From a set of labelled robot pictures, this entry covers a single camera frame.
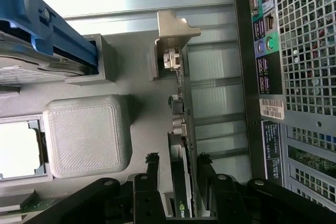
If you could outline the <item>black text sticker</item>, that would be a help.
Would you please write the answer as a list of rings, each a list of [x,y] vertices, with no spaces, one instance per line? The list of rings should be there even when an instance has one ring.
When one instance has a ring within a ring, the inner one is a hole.
[[[262,121],[261,127],[266,179],[283,186],[279,124],[272,121]]]

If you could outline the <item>grey printed parts rack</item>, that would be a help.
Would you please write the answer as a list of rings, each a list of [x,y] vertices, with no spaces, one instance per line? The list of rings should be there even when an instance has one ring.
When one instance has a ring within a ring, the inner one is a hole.
[[[169,97],[177,82],[157,57],[157,38],[154,31],[87,35],[98,51],[97,74],[0,85],[0,124],[28,122],[41,161],[35,175],[0,180],[0,195],[34,190],[65,199],[101,178],[124,184],[146,173],[146,156],[158,153],[166,217],[173,192]],[[41,212],[0,216],[0,224],[24,224]]]

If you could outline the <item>white barcode label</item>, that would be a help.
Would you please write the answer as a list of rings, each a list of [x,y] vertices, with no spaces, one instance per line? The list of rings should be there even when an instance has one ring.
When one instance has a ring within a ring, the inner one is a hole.
[[[285,118],[284,104],[279,99],[259,99],[260,114],[272,119]]]

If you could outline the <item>green RAM stick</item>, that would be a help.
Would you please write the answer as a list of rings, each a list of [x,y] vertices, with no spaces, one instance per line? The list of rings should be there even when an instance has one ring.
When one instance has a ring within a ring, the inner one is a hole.
[[[0,216],[43,211],[63,199],[64,197],[43,198],[34,190],[2,194],[0,195]]]

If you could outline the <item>silver CPU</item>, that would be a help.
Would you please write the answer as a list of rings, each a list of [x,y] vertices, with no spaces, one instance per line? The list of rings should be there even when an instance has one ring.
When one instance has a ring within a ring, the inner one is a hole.
[[[0,124],[0,180],[35,175],[40,166],[37,134],[28,122]]]

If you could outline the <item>black open PC case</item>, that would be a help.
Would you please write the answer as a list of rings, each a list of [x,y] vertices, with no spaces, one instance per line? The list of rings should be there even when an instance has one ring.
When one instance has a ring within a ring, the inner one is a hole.
[[[235,0],[253,178],[261,122],[279,124],[283,187],[336,212],[336,0]],[[259,99],[283,102],[283,120]]]

